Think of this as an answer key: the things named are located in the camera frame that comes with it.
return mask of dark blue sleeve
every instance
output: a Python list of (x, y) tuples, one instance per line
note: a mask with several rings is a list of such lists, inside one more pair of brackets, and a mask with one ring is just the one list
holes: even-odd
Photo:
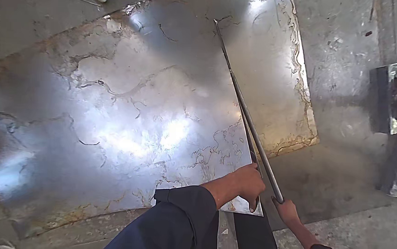
[(125, 227), (105, 249), (188, 249), (200, 243), (217, 211), (201, 186), (155, 191), (157, 204)]

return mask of steel bar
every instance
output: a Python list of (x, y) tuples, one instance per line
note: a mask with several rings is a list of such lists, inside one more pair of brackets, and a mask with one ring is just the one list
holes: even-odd
[(246, 121), (248, 122), (249, 129), (251, 130), (252, 137), (254, 138), (255, 144), (257, 146), (257, 150), (260, 154), (260, 158), (263, 162), (264, 168), (266, 169), (266, 174), (268, 175), (268, 179), (271, 182), (272, 189), (275, 194), (275, 198), (281, 204), (284, 202), (283, 195), (281, 194), (279, 185), (277, 184), (277, 180), (274, 177), (274, 173), (272, 172), (272, 168), (269, 164), (268, 157), (264, 152), (263, 146), (260, 142), (260, 137), (255, 129), (254, 122), (252, 121), (251, 115), (249, 114), (248, 107), (246, 106), (245, 100), (243, 99), (243, 95), (241, 93), (240, 87), (237, 82), (237, 78), (235, 77), (234, 72), (232, 71), (231, 64), (229, 63), (228, 53), (226, 52), (226, 48), (224, 46), (223, 37), (221, 36), (220, 29), (218, 28), (218, 21), (214, 19), (215, 28), (217, 30), (218, 38), (221, 42), (221, 49), (223, 50), (224, 58), (226, 59), (226, 63), (228, 64), (229, 73), (231, 74), (232, 82), (234, 83), (235, 93), (237, 94), (237, 98), (241, 104), (242, 114), (245, 116)]

